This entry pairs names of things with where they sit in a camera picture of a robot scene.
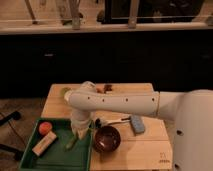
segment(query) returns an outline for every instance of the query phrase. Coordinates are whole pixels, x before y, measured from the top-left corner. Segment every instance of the black stand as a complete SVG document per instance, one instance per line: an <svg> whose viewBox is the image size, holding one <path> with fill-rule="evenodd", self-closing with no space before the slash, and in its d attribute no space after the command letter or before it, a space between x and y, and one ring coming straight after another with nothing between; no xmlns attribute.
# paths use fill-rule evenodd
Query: black stand
<svg viewBox="0 0 213 171"><path fill-rule="evenodd" d="M19 112L17 112L17 111L11 113L7 117L5 117L5 118L0 120L0 126L5 124L6 122L8 122L12 118L14 120L19 120L21 118L21 114ZM3 145L3 144L0 144L0 150L4 150L4 151L8 151L8 152L14 153L14 159L16 161L21 160L22 155L23 155L23 151L20 151L20 150L18 150L16 148L9 147L9 146Z"/></svg>

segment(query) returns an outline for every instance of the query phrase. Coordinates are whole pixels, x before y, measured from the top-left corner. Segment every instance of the red object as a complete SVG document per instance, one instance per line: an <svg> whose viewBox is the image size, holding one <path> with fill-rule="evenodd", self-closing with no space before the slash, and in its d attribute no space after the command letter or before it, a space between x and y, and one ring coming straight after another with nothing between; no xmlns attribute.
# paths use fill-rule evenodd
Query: red object
<svg viewBox="0 0 213 171"><path fill-rule="evenodd" d="M39 133L41 135L47 135L52 130L52 124L50 122L42 122L39 125Z"/></svg>

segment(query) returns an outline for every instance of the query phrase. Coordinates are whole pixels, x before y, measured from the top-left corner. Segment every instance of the blue sponge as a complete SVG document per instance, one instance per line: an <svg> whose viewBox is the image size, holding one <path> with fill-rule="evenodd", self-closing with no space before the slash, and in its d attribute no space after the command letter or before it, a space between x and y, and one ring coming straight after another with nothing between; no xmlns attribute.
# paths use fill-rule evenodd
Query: blue sponge
<svg viewBox="0 0 213 171"><path fill-rule="evenodd" d="M130 123L135 134L142 134L145 132L145 126L140 116L131 115Z"/></svg>

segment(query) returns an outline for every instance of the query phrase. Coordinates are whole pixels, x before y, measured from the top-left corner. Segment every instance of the brown bowl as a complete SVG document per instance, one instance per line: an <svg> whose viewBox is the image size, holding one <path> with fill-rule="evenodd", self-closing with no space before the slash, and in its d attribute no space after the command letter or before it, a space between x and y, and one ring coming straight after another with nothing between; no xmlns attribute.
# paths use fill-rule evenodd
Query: brown bowl
<svg viewBox="0 0 213 171"><path fill-rule="evenodd" d="M120 143L120 133L112 126L103 126L95 134L94 146L98 152L112 152Z"/></svg>

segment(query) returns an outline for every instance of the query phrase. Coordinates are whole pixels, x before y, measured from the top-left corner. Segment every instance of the wooden table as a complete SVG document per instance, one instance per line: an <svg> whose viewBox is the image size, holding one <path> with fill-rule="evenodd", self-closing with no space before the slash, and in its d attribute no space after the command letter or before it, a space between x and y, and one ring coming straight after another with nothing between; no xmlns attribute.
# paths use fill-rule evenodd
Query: wooden table
<svg viewBox="0 0 213 171"><path fill-rule="evenodd" d="M71 107L61 97L60 90L64 87L76 89L79 84L53 84L42 117L69 118ZM112 84L110 93L148 92L153 91L151 84ZM126 114L97 111L95 117L116 119ZM155 118L142 117L146 131L135 136L130 123L113 125L121 134L119 148L110 154L100 155L92 150L91 171L97 170L167 170L172 165L172 149L164 122Z"/></svg>

